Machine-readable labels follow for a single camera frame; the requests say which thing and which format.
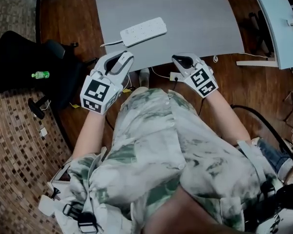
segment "camouflage shirt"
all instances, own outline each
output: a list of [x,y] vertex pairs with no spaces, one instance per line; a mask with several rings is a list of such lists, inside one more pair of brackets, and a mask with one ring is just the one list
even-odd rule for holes
[[[266,179],[276,175],[255,150]],[[89,175],[96,155],[74,160],[63,203],[85,204],[87,192],[101,233],[140,233],[148,218],[181,185],[219,223],[244,230],[243,209],[260,194],[253,164],[218,137],[178,93],[149,89],[121,108],[107,158]],[[77,222],[60,212],[65,233]]]

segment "forearm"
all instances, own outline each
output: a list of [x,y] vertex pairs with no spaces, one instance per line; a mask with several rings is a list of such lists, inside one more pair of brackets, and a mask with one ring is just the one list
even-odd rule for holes
[[206,100],[223,140],[233,146],[237,145],[238,140],[251,141],[248,131],[219,91],[211,93]]
[[73,159],[91,153],[100,153],[104,124],[105,115],[88,113],[73,152]]

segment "mosaic floor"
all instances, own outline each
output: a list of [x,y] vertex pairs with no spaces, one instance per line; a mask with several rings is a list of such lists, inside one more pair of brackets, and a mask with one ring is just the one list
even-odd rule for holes
[[[13,30],[35,41],[36,0],[0,0],[0,37]],[[38,210],[46,184],[70,157],[51,110],[43,120],[27,105],[34,90],[0,94],[0,233],[61,233],[56,220]],[[40,137],[45,127],[47,136]]]

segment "bottle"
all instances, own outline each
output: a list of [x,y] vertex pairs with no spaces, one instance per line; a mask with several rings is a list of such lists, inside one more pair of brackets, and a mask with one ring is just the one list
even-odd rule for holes
[[47,79],[50,77],[50,73],[48,71],[43,71],[43,72],[37,71],[36,73],[31,74],[31,77],[35,79],[43,79],[43,78]]

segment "white desk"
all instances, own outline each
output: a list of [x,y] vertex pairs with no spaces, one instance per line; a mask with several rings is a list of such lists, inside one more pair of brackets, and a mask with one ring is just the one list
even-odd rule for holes
[[244,51],[241,34],[228,0],[96,0],[105,43],[121,39],[120,31],[161,17],[165,35],[126,48],[106,46],[106,52],[128,50],[131,71],[171,62],[171,56],[193,52],[200,57]]
[[293,19],[288,0],[257,0],[265,16],[275,53],[274,61],[237,61],[238,66],[268,66],[280,69],[293,67],[293,27],[287,20]]

